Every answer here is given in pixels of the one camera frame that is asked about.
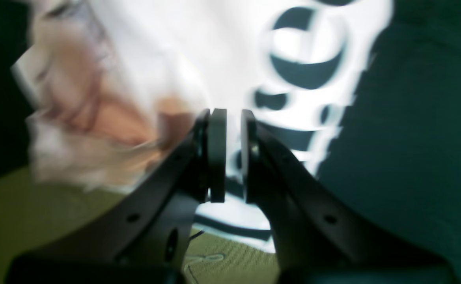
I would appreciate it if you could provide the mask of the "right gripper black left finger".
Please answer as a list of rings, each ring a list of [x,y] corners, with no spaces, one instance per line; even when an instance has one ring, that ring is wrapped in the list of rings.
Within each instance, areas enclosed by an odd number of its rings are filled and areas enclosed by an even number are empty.
[[[194,127],[137,188],[71,234],[16,257],[7,284],[185,284],[181,266],[196,210],[223,202],[227,111]]]

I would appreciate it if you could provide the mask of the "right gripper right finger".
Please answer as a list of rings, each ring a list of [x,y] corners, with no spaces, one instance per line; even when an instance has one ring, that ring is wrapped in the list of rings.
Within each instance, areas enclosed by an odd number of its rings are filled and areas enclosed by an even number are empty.
[[[245,201],[268,219],[279,284],[455,284],[441,257],[363,218],[326,190],[295,155],[241,114]]]

